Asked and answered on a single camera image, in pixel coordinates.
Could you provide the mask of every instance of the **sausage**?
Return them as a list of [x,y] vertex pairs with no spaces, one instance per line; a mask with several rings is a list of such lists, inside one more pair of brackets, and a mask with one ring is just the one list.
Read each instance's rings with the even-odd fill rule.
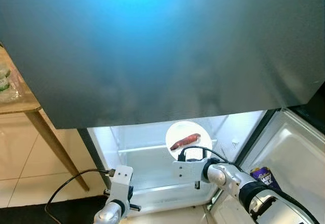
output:
[[175,144],[173,144],[173,146],[171,147],[171,150],[175,150],[181,146],[193,143],[193,142],[197,141],[200,137],[201,137],[200,134],[192,134],[190,136],[187,136],[186,138],[181,139],[181,140],[177,141]]

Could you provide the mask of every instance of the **beige tile floor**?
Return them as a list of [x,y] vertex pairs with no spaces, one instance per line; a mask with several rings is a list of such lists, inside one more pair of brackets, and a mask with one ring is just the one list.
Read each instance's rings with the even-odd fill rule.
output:
[[[79,171],[95,168],[77,130],[55,130]],[[43,138],[24,114],[0,116],[0,208],[43,204],[71,174],[57,159]],[[84,179],[90,187],[85,192],[73,181],[53,200],[54,202],[97,196],[105,185],[98,173],[88,173]],[[203,206],[153,213],[125,219],[122,224],[187,223],[211,224]]]

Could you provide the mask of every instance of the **white plate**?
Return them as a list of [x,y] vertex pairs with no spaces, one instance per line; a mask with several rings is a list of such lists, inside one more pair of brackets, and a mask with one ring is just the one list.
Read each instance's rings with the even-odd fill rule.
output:
[[[192,134],[200,134],[201,138],[191,144],[181,146],[176,150],[171,151],[171,147],[177,141],[186,138]],[[212,141],[205,129],[192,121],[179,121],[170,126],[166,133],[166,145],[169,153],[175,158],[178,158],[178,155],[182,151],[183,148],[187,146],[203,146],[209,149],[212,149]],[[187,149],[186,159],[202,159],[203,150],[202,149]],[[211,152],[207,152],[207,157],[211,156]]]

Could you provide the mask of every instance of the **cadbury chocolate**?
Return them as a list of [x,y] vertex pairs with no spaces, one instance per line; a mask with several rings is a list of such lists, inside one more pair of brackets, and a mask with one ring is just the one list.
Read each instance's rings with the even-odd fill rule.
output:
[[275,180],[271,170],[267,167],[262,168],[255,168],[254,170],[250,171],[250,175],[255,178],[257,181],[260,180],[267,186],[271,186],[278,190],[281,190],[279,184]]

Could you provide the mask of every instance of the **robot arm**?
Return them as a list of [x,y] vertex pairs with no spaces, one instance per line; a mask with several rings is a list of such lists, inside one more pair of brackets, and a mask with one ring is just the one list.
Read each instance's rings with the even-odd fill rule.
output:
[[130,181],[133,174],[133,168],[128,166],[118,166],[112,177],[111,190],[105,206],[97,212],[94,217],[94,224],[117,224],[122,218],[125,218],[129,210],[140,211],[141,207],[130,204],[133,195],[133,187]]
[[215,183],[238,200],[251,218],[260,224],[318,223],[311,213],[287,194],[272,189],[231,163],[218,159],[174,162],[174,174],[182,181]]
[[[251,218],[259,224],[313,224],[318,223],[311,213],[287,194],[256,181],[232,163],[221,163],[215,158],[201,161],[173,162],[174,175],[179,182],[200,181],[215,183],[238,200]],[[95,224],[117,224],[129,210],[141,207],[129,203],[133,195],[130,186],[133,169],[118,166],[112,178],[111,191],[104,208],[94,217]]]

